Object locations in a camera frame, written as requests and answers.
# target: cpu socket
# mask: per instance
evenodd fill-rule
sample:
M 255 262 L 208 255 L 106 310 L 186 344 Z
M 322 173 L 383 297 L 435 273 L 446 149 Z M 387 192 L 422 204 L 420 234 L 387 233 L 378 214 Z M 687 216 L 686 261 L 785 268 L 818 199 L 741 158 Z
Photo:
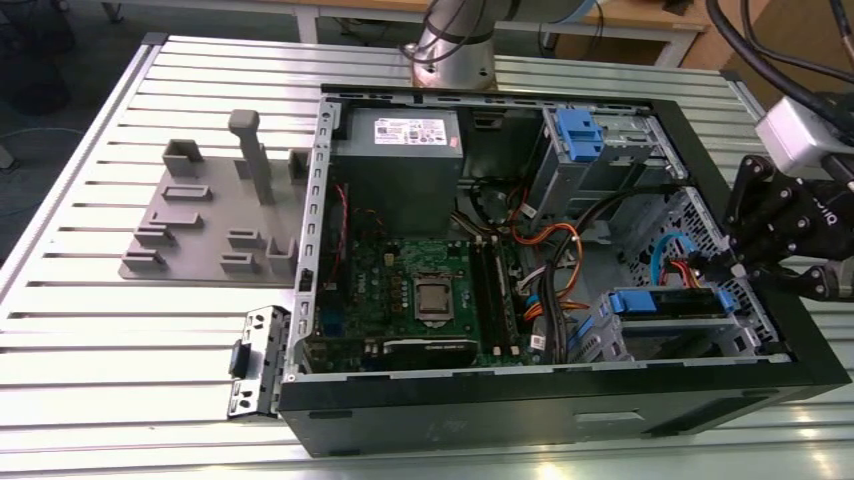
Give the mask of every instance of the cpu socket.
M 454 289 L 450 278 L 415 278 L 415 319 L 431 328 L 454 320 Z

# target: blue plastic latch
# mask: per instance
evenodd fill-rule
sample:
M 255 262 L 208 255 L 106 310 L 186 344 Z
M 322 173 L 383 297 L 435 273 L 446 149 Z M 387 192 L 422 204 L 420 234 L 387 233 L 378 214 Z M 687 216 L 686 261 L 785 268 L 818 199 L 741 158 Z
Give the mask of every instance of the blue plastic latch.
M 623 307 L 622 312 L 625 313 L 651 313 L 658 311 L 653 294 L 646 290 L 623 290 L 614 293 L 611 297 L 614 295 L 619 298 L 619 303 Z
M 558 133 L 569 147 L 570 160 L 579 163 L 595 162 L 602 154 L 602 127 L 597 125 L 587 110 L 559 108 Z
M 619 294 L 613 293 L 609 295 L 609 300 L 611 300 L 611 310 L 614 313 L 621 314 L 626 311 L 626 306 L 623 305 L 623 301 L 619 298 Z
M 721 306 L 726 313 L 733 313 L 738 308 L 738 302 L 733 298 L 733 294 L 726 290 L 718 290 L 718 298 L 721 299 Z

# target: power supply label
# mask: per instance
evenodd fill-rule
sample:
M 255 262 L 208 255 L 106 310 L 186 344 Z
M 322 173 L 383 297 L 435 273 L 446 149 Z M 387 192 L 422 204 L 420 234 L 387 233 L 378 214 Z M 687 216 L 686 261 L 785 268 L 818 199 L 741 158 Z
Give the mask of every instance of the power supply label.
M 374 122 L 378 145 L 447 145 L 444 120 L 380 118 Z

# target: ram slot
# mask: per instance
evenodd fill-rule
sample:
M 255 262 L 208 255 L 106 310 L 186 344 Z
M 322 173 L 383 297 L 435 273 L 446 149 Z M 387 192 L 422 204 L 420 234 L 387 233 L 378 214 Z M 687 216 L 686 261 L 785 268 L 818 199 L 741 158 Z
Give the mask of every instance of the ram slot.
M 495 245 L 486 245 L 483 253 L 487 256 L 487 277 L 492 301 L 492 322 L 498 323 L 502 354 L 510 355 L 511 340 L 509 324 L 513 319 L 507 318 L 507 307 L 505 304 L 505 295 L 502 293 L 502 290 L 505 290 L 505 268 L 502 265 L 499 250 L 495 248 Z
M 468 264 L 471 265 L 471 286 L 475 294 L 475 305 L 478 307 L 482 351 L 487 355 L 494 355 L 495 353 L 500 354 L 494 321 L 495 307 L 499 304 L 492 299 L 492 288 L 488 277 L 488 267 L 492 261 L 483 249 L 483 245 L 471 244 L 468 247 Z

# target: label sticker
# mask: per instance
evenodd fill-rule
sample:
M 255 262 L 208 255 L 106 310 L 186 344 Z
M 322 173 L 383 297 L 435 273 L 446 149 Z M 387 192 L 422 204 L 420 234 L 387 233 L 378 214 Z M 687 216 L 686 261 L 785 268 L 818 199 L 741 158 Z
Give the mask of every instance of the label sticker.
M 444 120 L 380 118 L 374 122 L 378 145 L 447 145 Z
M 525 213 L 530 218 L 534 218 L 534 215 L 537 215 L 537 209 L 527 203 L 522 204 L 522 206 L 519 207 L 519 211 Z
M 534 350 L 546 350 L 546 337 L 542 335 L 531 335 L 531 348 Z

